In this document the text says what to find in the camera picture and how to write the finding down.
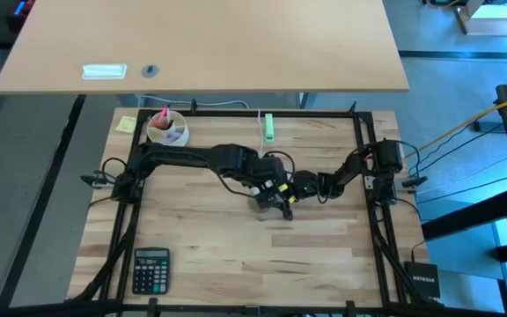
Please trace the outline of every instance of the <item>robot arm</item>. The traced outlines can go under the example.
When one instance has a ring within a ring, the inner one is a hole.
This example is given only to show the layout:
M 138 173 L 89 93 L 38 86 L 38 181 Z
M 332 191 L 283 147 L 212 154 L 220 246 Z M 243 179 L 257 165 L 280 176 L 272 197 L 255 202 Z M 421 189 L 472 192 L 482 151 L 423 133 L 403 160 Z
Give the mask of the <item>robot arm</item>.
M 334 199 L 345 186 L 364 170 L 364 158 L 372 155 L 373 194 L 378 200 L 394 199 L 393 177 L 402 169 L 400 149 L 395 141 L 367 144 L 351 152 L 333 174 L 296 172 L 287 179 L 283 162 L 273 156 L 260 158 L 256 150 L 236 144 L 221 144 L 209 149 L 176 147 L 161 144 L 140 144 L 116 178 L 112 198 L 122 203 L 135 203 L 142 195 L 142 183 L 161 165 L 208 168 L 221 179 L 233 179 L 251 190 L 251 196 L 262 209 L 277 208 L 283 217 L 292 220 L 290 204 L 317 195 Z

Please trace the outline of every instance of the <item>black metal frame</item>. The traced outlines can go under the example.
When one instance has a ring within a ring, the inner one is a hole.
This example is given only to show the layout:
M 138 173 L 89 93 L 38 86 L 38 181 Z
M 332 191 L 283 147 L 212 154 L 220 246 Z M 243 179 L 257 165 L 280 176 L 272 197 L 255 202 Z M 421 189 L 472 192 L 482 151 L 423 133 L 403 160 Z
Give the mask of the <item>black metal frame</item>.
M 81 112 L 85 96 L 80 96 L 72 109 L 70 120 L 62 134 L 62 140 L 58 146 L 53 162 L 44 181 L 43 188 L 40 192 L 37 203 L 35 204 L 35 211 L 29 221 L 26 229 L 28 234 L 25 234 L 21 241 L 21 247 L 12 264 L 10 274 L 7 276 L 6 283 L 0 295 L 0 316 L 90 316 L 103 313 L 120 313 L 123 311 L 141 311 L 148 312 L 149 316 L 158 316 L 161 312 L 220 312 L 220 313 L 243 313 L 260 315 L 263 313 L 342 313 L 345 316 L 355 316 L 356 313 L 364 314 L 381 314 L 381 315 L 399 315 L 399 316 L 446 316 L 448 314 L 456 316 L 504 316 L 500 313 L 477 312 L 466 309 L 443 308 L 436 305 L 417 305 L 405 304 L 406 292 L 403 286 L 406 286 L 406 291 L 416 298 L 416 290 L 412 287 L 412 282 L 408 275 L 401 267 L 398 257 L 398 250 L 396 247 L 396 240 L 394 237 L 393 223 L 388 206 L 383 207 L 383 215 L 385 217 L 385 232 L 388 242 L 384 240 L 378 227 L 378 222 L 375 221 L 375 202 L 371 200 L 369 192 L 366 191 L 367 211 L 370 220 L 371 240 L 373 241 L 373 252 L 375 255 L 375 262 L 378 272 L 378 286 L 380 297 L 383 302 L 383 307 L 376 308 L 355 308 L 355 303 L 347 301 L 345 307 L 292 307 L 292 306 L 163 306 L 158 305 L 157 299 L 151 299 L 149 305 L 125 305 L 122 304 L 126 284 L 129 275 L 129 264 L 134 247 L 134 236 L 129 239 L 129 245 L 125 250 L 124 257 L 121 264 L 121 274 L 119 275 L 119 283 L 117 288 L 117 296 L 115 299 L 108 299 L 108 291 L 110 289 L 111 276 L 103 284 L 99 294 L 98 301 L 67 301 L 61 304 L 52 304 L 44 306 L 26 306 L 17 308 L 8 308 L 12 300 L 12 295 L 17 287 L 18 280 L 22 269 L 25 266 L 26 258 L 30 251 L 30 247 L 34 242 L 36 232 L 40 225 L 40 220 L 44 213 L 44 207 L 48 203 L 48 199 L 52 192 L 53 185 L 57 178 L 57 173 L 60 169 L 60 164 L 65 156 L 68 143 L 75 128 L 75 123 Z M 132 139 L 131 155 L 139 143 L 141 131 L 145 121 L 157 111 L 155 110 L 140 110 L 137 116 L 136 130 Z M 236 110 L 202 110 L 197 111 L 196 104 L 191 106 L 190 110 L 180 111 L 185 116 L 230 116 L 230 117 L 256 117 L 257 111 L 236 111 Z M 365 123 L 369 142 L 377 141 L 375 136 L 373 118 L 371 112 L 355 112 L 352 107 L 348 112 L 290 112 L 290 111 L 272 111 L 274 117 L 305 117 L 305 118 L 346 118 L 352 119 L 354 122 L 354 129 L 356 132 L 357 146 L 364 144 L 362 122 Z M 114 221 L 114 229 L 111 235 L 111 245 L 109 248 L 109 255 L 112 253 L 115 246 L 119 243 L 121 237 L 122 221 L 126 213 L 127 205 L 119 203 L 116 219 Z M 132 207 L 130 216 L 130 223 L 136 225 L 140 212 L 140 202 L 135 203 Z M 386 271 L 383 256 L 392 264 L 395 274 L 396 291 L 400 303 L 392 302 L 389 299 L 388 285 L 386 280 Z

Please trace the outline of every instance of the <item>calculator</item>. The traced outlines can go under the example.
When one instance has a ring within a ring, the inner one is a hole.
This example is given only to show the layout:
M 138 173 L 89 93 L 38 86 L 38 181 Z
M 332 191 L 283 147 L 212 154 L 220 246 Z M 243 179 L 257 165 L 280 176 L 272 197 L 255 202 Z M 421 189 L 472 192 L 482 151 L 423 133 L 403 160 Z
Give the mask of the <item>calculator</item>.
M 134 251 L 132 292 L 137 295 L 166 294 L 169 287 L 169 249 L 143 247 Z

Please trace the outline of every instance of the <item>calculator display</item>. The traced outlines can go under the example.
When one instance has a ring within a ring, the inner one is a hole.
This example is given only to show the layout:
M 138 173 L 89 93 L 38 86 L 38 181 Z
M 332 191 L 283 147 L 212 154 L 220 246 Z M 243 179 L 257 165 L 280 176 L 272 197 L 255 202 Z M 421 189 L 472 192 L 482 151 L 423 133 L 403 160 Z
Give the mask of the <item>calculator display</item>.
M 167 251 L 136 251 L 136 256 L 144 256 L 144 257 L 163 257 L 167 256 Z

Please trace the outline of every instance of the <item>yellow cable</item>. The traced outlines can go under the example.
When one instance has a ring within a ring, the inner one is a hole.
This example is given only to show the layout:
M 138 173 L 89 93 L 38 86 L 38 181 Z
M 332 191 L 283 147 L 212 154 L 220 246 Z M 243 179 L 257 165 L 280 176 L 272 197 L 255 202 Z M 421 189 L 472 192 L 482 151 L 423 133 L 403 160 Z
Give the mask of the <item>yellow cable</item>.
M 438 9 L 445 9 L 449 8 L 450 6 L 456 4 L 459 0 L 455 0 L 451 2 L 450 4 L 444 4 L 444 5 L 434 5 L 430 0 L 426 0 L 426 3 L 430 5 L 430 7 L 438 8 Z
M 439 142 L 439 140 L 442 140 L 442 139 L 448 137 L 449 135 L 451 135 L 452 133 L 454 133 L 458 129 L 461 129 L 461 128 L 465 127 L 467 124 L 470 124 L 471 122 L 474 122 L 475 120 L 477 120 L 477 119 L 479 119 L 479 118 L 485 116 L 486 114 L 489 114 L 489 113 L 491 113 L 491 112 L 493 112 L 495 110 L 502 109 L 503 107 L 507 107 L 507 101 L 504 102 L 504 103 L 501 103 L 499 105 L 496 105 L 496 106 L 494 106 L 492 108 L 486 109 L 486 110 L 484 110 L 484 111 L 482 111 L 482 112 L 480 112 L 478 114 L 473 115 L 472 117 L 470 117 L 468 120 L 466 120 L 465 122 L 461 123 L 457 127 L 453 128 L 453 129 L 450 129 L 449 131 L 445 132 L 442 136 L 439 136 L 435 140 L 429 142 L 428 144 L 425 144 L 419 150 L 421 151 L 423 149 L 426 149 L 426 148 L 432 146 L 433 144 Z M 414 154 L 415 154 L 415 152 L 412 152 L 412 153 L 408 154 L 406 156 L 406 158 L 409 158 L 409 157 L 411 157 Z

